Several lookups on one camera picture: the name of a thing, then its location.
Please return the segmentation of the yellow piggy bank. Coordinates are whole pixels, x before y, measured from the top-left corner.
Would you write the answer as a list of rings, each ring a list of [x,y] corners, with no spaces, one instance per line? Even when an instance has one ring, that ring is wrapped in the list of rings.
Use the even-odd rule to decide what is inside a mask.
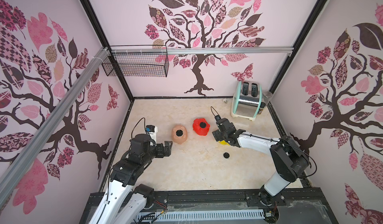
[[[227,143],[226,141],[222,140],[222,141],[218,141],[219,144],[221,145],[230,145],[229,143]]]

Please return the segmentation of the red piggy bank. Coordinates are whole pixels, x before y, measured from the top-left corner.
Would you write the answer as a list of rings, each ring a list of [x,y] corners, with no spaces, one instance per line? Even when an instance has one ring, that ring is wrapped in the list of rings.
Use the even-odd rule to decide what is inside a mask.
[[[192,127],[197,135],[207,136],[210,129],[210,124],[206,121],[205,118],[197,118],[193,121]]]

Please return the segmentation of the peach piggy bank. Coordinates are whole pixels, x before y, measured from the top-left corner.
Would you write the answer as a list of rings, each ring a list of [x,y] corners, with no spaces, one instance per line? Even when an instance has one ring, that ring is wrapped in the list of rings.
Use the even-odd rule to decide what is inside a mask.
[[[183,125],[176,125],[172,129],[172,140],[177,144],[183,144],[188,138],[187,129]]]

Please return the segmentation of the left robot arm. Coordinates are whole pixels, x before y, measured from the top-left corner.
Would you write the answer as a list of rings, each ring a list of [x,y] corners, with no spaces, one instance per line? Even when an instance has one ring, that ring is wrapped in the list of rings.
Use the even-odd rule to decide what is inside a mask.
[[[173,147],[172,141],[153,142],[131,140],[130,149],[112,167],[107,191],[91,224],[130,224],[141,210],[153,205],[154,189],[143,184],[135,187],[136,182],[153,159],[169,157]]]

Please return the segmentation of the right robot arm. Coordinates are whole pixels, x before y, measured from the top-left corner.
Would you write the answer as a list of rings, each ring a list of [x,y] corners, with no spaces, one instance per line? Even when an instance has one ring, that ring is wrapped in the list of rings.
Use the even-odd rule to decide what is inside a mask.
[[[236,129],[232,122],[219,115],[215,117],[218,130],[212,134],[217,142],[224,141],[230,146],[248,148],[272,157],[276,171],[261,187],[258,199],[265,206],[271,206],[274,197],[289,184],[301,178],[309,166],[309,155],[302,151],[293,138],[268,138],[256,136],[242,129]]]

